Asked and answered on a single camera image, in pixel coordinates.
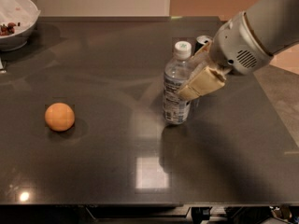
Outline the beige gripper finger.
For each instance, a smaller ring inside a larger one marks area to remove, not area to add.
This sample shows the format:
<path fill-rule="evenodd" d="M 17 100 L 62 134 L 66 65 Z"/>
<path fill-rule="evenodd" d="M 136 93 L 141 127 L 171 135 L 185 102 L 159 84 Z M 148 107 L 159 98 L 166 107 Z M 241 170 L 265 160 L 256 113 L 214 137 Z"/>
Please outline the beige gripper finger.
<path fill-rule="evenodd" d="M 195 66 L 199 64 L 208 65 L 211 62 L 209 51 L 211 44 L 206 43 L 203 47 L 201 47 L 198 51 L 193 55 L 193 62 Z"/>
<path fill-rule="evenodd" d="M 209 66 L 192 75 L 177 91 L 180 99 L 190 101 L 217 91 L 225 85 L 226 77 Z"/>

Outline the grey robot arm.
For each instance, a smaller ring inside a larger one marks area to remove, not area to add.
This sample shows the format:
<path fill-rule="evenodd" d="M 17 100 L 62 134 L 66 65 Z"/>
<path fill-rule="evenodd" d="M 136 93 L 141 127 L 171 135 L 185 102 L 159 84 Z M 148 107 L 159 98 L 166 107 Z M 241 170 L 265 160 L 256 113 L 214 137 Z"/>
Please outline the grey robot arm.
<path fill-rule="evenodd" d="M 225 85 L 226 76 L 245 76 L 299 42 L 299 0 L 259 0 L 239 12 L 191 58 L 195 66 L 178 89 L 190 101 Z"/>

